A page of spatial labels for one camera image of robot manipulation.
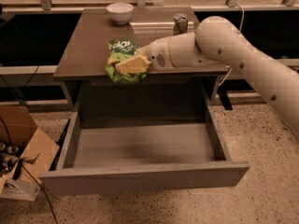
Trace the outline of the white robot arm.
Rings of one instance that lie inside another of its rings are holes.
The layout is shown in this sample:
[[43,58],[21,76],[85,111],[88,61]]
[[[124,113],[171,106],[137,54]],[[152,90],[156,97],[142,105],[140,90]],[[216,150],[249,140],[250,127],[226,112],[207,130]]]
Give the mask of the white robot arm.
[[124,75],[200,69],[225,63],[242,76],[299,133],[299,74],[253,47],[228,20],[212,16],[194,32],[157,39],[116,64]]

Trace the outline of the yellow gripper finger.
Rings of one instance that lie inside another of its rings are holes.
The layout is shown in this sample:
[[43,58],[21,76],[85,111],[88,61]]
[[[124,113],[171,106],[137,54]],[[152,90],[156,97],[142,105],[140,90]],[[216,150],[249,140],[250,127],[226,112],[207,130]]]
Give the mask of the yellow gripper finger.
[[123,75],[145,73],[150,67],[150,60],[138,55],[115,65],[116,70]]
[[135,56],[138,56],[138,55],[148,57],[149,56],[149,47],[144,46],[144,47],[140,47],[140,48],[136,49]]

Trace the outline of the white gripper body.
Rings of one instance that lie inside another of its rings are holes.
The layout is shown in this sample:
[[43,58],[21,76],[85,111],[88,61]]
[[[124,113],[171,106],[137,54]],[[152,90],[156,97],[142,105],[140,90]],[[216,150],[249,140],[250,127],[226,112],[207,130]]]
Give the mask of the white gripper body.
[[196,44],[195,32],[157,39],[149,44],[147,56],[151,67],[163,72],[215,64],[202,54]]

